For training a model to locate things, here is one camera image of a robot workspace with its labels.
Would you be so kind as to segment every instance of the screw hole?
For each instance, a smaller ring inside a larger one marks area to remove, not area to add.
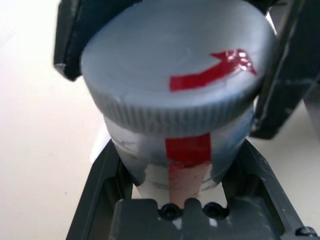
[[[227,208],[223,208],[216,202],[209,202],[206,204],[203,208],[203,212],[209,218],[217,220],[225,219],[229,214],[229,210]]]
[[[182,211],[177,205],[168,203],[159,210],[159,214],[164,220],[173,221],[182,216]]]
[[[295,235],[296,236],[318,237],[316,231],[312,227],[309,227],[309,226],[303,226],[303,227],[298,228],[295,231]]]

